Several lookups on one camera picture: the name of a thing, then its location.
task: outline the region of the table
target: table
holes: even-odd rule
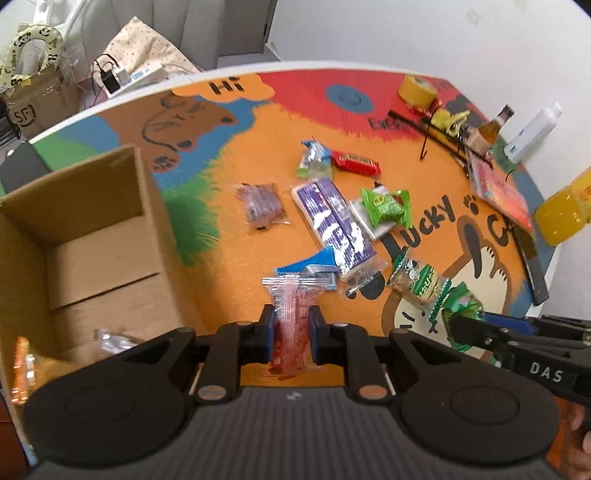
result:
[[[119,145],[133,143],[152,168],[164,196],[186,265],[194,299],[206,326],[215,331],[237,320],[257,320],[269,302],[261,277],[275,267],[307,258],[319,245],[290,197],[301,183],[296,166],[302,140],[380,162],[390,190],[408,189],[414,227],[396,228],[377,242],[391,260],[403,247],[454,283],[465,281],[486,310],[516,316],[531,305],[530,289],[512,236],[502,216],[472,195],[468,179],[449,153],[434,142],[420,160],[422,136],[387,115],[412,117],[397,90],[404,72],[344,63],[273,63],[233,67],[169,80],[78,114],[34,140],[52,169],[62,168]],[[450,82],[425,77],[452,112],[470,108],[470,122],[485,118]],[[495,168],[512,168],[496,152]],[[522,168],[511,175],[530,210],[543,201]],[[275,183],[290,225],[252,232],[241,183]],[[373,180],[338,171],[344,197],[359,197]],[[544,270],[554,249],[538,241]],[[328,322],[362,325],[371,335],[394,326],[412,328],[447,342],[443,328],[429,332],[426,313],[385,287],[380,277],[347,299],[325,293],[319,299]],[[482,351],[469,353],[481,356]],[[336,370],[323,368],[291,384],[334,384]],[[245,368],[243,381],[274,384],[263,366]]]

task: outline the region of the bottle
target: bottle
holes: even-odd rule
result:
[[[591,222],[591,167],[542,203],[534,217],[550,245],[558,245],[582,230]]]
[[[503,110],[493,120],[482,124],[472,132],[470,138],[466,141],[466,145],[479,155],[486,154],[487,150],[499,138],[501,127],[513,116],[513,113],[509,105],[505,105]]]
[[[548,135],[558,123],[562,109],[558,102],[542,108],[524,129],[504,148],[505,155],[517,163],[528,155],[533,147]]]

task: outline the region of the orange juice bottle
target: orange juice bottle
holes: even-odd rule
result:
[[[534,216],[550,245],[582,230],[591,222],[591,167],[540,205]]]

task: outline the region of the gray ribbed surface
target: gray ribbed surface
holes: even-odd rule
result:
[[[148,459],[101,471],[45,463],[28,478],[556,480],[560,476],[541,460],[480,471],[431,456],[404,436],[386,409],[356,404],[341,388],[246,387],[233,403],[198,410],[177,440]]]

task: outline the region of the white chair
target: white chair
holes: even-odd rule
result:
[[[67,51],[81,63],[74,68],[76,79],[87,76],[92,61],[133,17],[170,40],[195,66],[214,69],[224,6],[225,0],[82,0],[64,32]]]

